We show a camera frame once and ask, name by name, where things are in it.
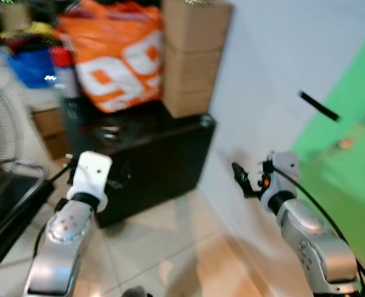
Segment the black cabinet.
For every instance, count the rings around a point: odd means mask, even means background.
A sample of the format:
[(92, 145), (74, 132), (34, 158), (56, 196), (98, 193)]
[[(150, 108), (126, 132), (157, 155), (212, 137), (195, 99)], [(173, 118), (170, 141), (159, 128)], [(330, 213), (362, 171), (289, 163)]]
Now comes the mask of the black cabinet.
[(103, 228), (194, 189), (217, 126), (208, 114), (174, 118), (159, 101), (104, 113), (87, 99), (63, 99), (59, 111), (70, 153), (113, 161), (108, 203), (95, 216)]

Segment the green backdrop cloth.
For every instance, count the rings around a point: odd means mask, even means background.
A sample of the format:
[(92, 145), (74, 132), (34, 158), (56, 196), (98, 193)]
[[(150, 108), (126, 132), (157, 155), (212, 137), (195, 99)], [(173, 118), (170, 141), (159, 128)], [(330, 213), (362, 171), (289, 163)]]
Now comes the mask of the green backdrop cloth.
[(293, 150), (301, 161), (303, 186), (333, 218), (365, 265), (365, 135), (349, 151), (324, 156), (350, 126), (365, 123), (365, 42), (324, 104), (339, 115), (339, 121), (314, 116)]

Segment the orange tagged key bunch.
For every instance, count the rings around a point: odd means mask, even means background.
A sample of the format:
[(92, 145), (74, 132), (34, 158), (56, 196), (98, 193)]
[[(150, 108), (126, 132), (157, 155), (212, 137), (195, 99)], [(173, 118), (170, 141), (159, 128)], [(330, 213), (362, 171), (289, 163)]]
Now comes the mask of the orange tagged key bunch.
[(345, 133), (345, 135), (341, 136), (340, 139), (337, 139), (332, 146), (330, 146), (324, 152), (325, 157), (335, 157), (349, 151), (353, 147), (357, 145), (358, 142), (363, 139), (365, 135), (365, 123), (356, 123), (353, 126), (350, 126)]

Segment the large brown cardboard box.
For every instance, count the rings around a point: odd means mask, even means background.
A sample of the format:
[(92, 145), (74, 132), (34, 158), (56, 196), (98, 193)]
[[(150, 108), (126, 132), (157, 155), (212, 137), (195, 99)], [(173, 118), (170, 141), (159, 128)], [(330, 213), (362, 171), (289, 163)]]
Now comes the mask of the large brown cardboard box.
[(229, 0), (161, 0), (165, 41), (186, 52), (224, 47), (234, 6)]

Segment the dark robot foot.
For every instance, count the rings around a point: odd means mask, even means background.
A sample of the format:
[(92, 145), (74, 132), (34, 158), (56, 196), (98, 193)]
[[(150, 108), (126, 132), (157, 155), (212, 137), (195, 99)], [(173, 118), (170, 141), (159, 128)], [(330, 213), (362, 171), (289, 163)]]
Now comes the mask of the dark robot foot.
[(126, 289), (120, 297), (152, 297), (142, 286), (133, 286)]

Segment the orange white plastic bag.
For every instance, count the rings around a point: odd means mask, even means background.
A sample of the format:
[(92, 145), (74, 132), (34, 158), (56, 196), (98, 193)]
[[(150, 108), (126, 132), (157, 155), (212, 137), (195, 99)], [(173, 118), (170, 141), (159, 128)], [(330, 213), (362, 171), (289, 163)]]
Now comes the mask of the orange white plastic bag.
[(82, 90), (104, 113), (159, 101), (165, 32), (158, 6), (80, 0), (56, 18)]

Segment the brown wooden drawer unit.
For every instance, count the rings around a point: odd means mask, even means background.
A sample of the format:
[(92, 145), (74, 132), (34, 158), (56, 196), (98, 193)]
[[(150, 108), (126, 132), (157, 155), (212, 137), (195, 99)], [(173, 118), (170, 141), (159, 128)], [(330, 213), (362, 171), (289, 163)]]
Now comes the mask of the brown wooden drawer unit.
[(67, 149), (66, 128), (62, 122), (59, 108), (46, 111), (32, 111), (32, 121), (46, 144), (53, 160), (63, 158)]

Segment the red capped canister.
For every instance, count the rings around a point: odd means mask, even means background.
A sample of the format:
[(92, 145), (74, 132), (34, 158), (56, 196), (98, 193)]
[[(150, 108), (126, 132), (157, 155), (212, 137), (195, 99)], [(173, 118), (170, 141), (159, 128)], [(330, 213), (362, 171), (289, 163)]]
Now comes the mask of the red capped canister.
[(56, 45), (49, 48), (49, 54), (54, 70), (53, 87), (64, 98), (75, 99), (81, 97), (72, 53), (63, 45)]

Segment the blue bag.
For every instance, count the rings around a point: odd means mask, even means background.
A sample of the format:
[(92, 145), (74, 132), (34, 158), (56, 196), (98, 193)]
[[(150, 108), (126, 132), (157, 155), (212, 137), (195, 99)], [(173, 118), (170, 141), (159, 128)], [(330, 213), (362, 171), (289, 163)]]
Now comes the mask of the blue bag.
[(54, 76), (53, 63), (47, 48), (6, 54), (5, 59), (17, 79), (30, 90), (49, 88), (46, 77)]

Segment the black metal framed cart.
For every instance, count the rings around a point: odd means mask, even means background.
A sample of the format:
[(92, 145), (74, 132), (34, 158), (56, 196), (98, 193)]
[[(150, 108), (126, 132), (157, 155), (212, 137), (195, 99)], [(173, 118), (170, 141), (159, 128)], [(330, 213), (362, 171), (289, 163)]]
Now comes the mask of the black metal framed cart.
[(0, 265), (53, 189), (44, 166), (23, 158), (0, 161)]

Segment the yellow red clutter pile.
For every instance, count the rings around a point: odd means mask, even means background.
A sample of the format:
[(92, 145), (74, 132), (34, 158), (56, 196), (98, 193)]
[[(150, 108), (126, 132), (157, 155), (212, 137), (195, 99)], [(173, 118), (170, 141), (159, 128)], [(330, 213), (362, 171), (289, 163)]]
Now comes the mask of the yellow red clutter pile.
[(61, 45), (55, 35), (54, 28), (44, 22), (32, 22), (25, 29), (13, 29), (0, 32), (0, 45), (6, 48), (9, 54), (15, 56), (21, 52), (47, 49)]

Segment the small tan cardboard box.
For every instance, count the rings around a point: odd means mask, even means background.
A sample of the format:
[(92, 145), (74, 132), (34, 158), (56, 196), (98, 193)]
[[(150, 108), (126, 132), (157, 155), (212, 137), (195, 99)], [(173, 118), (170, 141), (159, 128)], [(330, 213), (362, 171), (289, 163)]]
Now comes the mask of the small tan cardboard box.
[(30, 9), (20, 2), (1, 2), (0, 18), (4, 31), (25, 30), (32, 25)]

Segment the black wall hook bar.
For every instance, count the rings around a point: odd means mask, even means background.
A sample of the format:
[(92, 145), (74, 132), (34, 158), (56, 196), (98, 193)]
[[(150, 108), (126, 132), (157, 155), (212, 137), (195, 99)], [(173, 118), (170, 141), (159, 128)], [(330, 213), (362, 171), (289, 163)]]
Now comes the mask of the black wall hook bar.
[(307, 104), (312, 105), (313, 108), (315, 108), (319, 113), (326, 116), (333, 122), (339, 121), (339, 115), (335, 112), (330, 110), (330, 108), (326, 107), (325, 105), (322, 105), (321, 102), (316, 101), (316, 99), (313, 99), (309, 94), (305, 93), (304, 91), (298, 92), (299, 97), (303, 99)]

